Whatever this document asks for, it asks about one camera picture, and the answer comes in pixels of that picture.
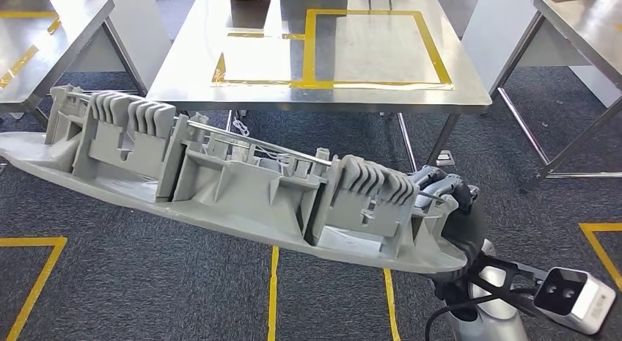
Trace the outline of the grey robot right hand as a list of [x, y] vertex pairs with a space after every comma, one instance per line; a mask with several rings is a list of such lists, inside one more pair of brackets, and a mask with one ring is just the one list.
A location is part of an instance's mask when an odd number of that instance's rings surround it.
[[431, 213], [433, 208], [451, 204], [440, 235], [459, 248], [471, 265], [480, 253], [488, 227], [482, 209], [475, 203], [480, 189], [457, 174], [428, 165], [409, 175], [409, 179], [420, 191], [414, 201], [416, 208]]

